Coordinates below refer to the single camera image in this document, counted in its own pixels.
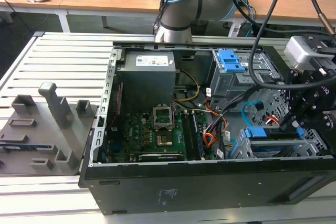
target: blue latch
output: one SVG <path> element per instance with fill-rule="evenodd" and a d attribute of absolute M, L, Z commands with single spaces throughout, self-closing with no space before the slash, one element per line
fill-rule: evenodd
<path fill-rule="evenodd" d="M 239 62 L 239 57 L 232 50 L 219 50 L 218 59 L 226 73 L 245 72 L 245 68 Z"/>
<path fill-rule="evenodd" d="M 245 135 L 250 137 L 267 137 L 263 127 L 248 127 L 245 129 Z"/>
<path fill-rule="evenodd" d="M 296 128 L 296 133 L 298 133 L 300 139 L 305 139 L 306 133 L 303 128 Z"/>

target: wooden desk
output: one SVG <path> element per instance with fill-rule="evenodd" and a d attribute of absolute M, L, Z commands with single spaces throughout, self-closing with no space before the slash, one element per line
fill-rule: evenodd
<path fill-rule="evenodd" d="M 269 10 L 273 0 L 249 0 L 250 5 L 257 11 L 257 21 L 262 22 Z M 322 11 L 328 17 L 331 23 L 336 25 L 336 4 L 334 0 L 317 0 Z M 237 31 L 244 19 L 236 11 L 234 25 L 231 29 Z M 272 13 L 270 24 L 278 25 L 300 25 L 300 26 L 322 26 L 311 0 L 278 0 L 278 3 Z"/>
<path fill-rule="evenodd" d="M 42 3 L 30 3 L 26 0 L 7 0 L 18 12 L 52 13 L 59 16 L 64 32 L 70 32 L 67 15 L 102 16 L 103 27 L 107 27 L 106 16 L 149 17 L 155 18 L 160 0 L 49 0 Z M 249 0 L 257 11 L 257 21 L 262 22 L 272 0 Z M 321 9 L 336 25 L 336 5 L 334 0 L 318 0 Z M 0 11 L 11 12 L 9 6 L 0 0 Z M 244 18 L 236 12 L 230 35 L 239 31 Z M 279 0 L 273 12 L 270 24 L 298 26 L 321 26 L 310 0 Z"/>

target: motherboard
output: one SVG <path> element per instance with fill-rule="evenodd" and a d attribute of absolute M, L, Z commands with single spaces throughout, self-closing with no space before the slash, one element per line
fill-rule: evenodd
<path fill-rule="evenodd" d="M 202 142 L 202 130 L 207 127 L 203 113 L 175 110 L 171 118 L 172 127 L 167 129 L 158 126 L 170 123 L 166 110 L 128 113 L 123 136 L 108 140 L 102 159 L 108 163 L 132 163 L 215 158 L 211 150 L 205 150 Z"/>

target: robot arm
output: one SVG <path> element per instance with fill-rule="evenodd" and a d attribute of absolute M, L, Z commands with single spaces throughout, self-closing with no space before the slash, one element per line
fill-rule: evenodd
<path fill-rule="evenodd" d="M 193 20 L 226 20 L 236 10 L 232 0 L 168 0 L 167 3 L 156 29 L 155 42 L 192 42 Z"/>

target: yellow wire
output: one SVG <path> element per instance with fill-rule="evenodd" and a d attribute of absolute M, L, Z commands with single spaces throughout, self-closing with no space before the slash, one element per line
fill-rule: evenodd
<path fill-rule="evenodd" d="M 197 81 L 194 79 L 194 77 L 192 77 L 187 71 L 184 71 L 184 70 L 182 70 L 182 69 L 180 69 L 180 72 L 183 72 L 183 73 L 185 73 L 187 76 L 189 76 L 190 77 L 190 79 L 192 79 L 193 81 L 194 81 L 194 83 L 196 84 L 196 86 L 197 86 L 197 91 L 196 91 L 196 94 L 193 96 L 193 97 L 190 97 L 190 98 L 183 98 L 183 99 L 173 99 L 173 101 L 177 101 L 177 102 L 187 102 L 187 101 L 190 101 L 190 100 L 193 100 L 193 99 L 195 99 L 198 95 L 199 95 L 199 85 L 198 85 L 198 83 L 197 83 Z"/>

